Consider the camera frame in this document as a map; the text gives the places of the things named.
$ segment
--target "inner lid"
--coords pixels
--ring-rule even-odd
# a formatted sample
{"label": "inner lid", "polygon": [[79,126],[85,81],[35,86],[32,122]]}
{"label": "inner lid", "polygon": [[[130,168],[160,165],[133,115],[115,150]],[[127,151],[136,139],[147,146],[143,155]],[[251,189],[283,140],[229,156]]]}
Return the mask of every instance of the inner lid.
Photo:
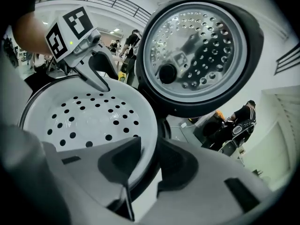
{"label": "inner lid", "polygon": [[151,27],[143,51],[146,76],[163,96],[201,102],[239,78],[247,43],[234,17],[209,3],[190,2],[166,11]]}

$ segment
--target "robotic arm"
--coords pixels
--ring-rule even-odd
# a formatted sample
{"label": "robotic arm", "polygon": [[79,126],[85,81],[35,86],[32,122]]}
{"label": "robotic arm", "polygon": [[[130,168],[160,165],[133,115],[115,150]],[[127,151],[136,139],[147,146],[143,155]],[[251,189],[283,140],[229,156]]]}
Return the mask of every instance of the robotic arm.
{"label": "robotic arm", "polygon": [[101,34],[90,13],[81,6],[58,17],[45,38],[57,64],[65,74],[70,69],[93,88],[108,92],[110,89],[98,71],[118,79],[110,51],[99,43]]}

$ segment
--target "white perforated plate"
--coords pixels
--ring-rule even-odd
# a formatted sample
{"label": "white perforated plate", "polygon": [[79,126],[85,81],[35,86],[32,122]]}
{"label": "white perforated plate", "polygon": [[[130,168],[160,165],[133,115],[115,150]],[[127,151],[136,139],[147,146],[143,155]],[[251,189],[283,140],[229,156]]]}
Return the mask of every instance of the white perforated plate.
{"label": "white perforated plate", "polygon": [[134,186],[146,171],[157,141],[157,122],[148,101],[134,88],[104,78],[110,92],[99,92],[79,77],[45,88],[27,104],[23,128],[66,151],[140,136],[142,157],[129,178]]}

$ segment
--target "black t-shirt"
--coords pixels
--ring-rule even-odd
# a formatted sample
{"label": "black t-shirt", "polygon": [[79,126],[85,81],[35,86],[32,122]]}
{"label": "black t-shirt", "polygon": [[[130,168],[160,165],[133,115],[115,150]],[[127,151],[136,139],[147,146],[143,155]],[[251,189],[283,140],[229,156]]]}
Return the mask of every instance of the black t-shirt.
{"label": "black t-shirt", "polygon": [[136,59],[136,56],[133,55],[133,47],[136,45],[136,43],[139,41],[139,37],[134,33],[129,36],[126,40],[126,45],[131,45],[131,49],[129,53],[127,54],[128,58]]}
{"label": "black t-shirt", "polygon": [[[235,122],[237,122],[237,123],[243,122],[245,120],[250,119],[251,108],[244,105],[241,109],[234,112],[234,114],[235,114]],[[256,119],[255,111],[254,111],[254,114],[253,114],[253,119]]]}
{"label": "black t-shirt", "polygon": [[1,8],[1,22],[0,22],[0,36],[4,36],[8,25],[14,23],[23,15],[35,10],[36,0],[14,0],[18,1],[18,8],[16,8],[10,0],[0,0]]}
{"label": "black t-shirt", "polygon": [[117,50],[116,48],[118,47],[118,44],[115,43],[114,45],[112,45],[112,49],[111,49],[111,52],[115,53]]}

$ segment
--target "metal plate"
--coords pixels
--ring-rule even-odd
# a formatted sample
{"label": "metal plate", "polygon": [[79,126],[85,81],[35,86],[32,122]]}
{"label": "metal plate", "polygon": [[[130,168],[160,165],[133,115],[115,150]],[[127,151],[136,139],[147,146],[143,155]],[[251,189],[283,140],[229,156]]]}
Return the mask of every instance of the metal plate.
{"label": "metal plate", "polygon": [[[246,64],[247,43],[237,21],[209,3],[185,3],[157,19],[144,48],[144,68],[151,85],[180,102],[201,102],[229,89]],[[159,70],[173,64],[177,76],[163,84]]]}
{"label": "metal plate", "polygon": [[104,77],[110,91],[101,93],[79,77],[42,88],[28,102],[23,129],[41,141],[66,151],[140,136],[142,158],[129,178],[133,187],[147,170],[156,146],[158,128],[147,100],[134,88]]}

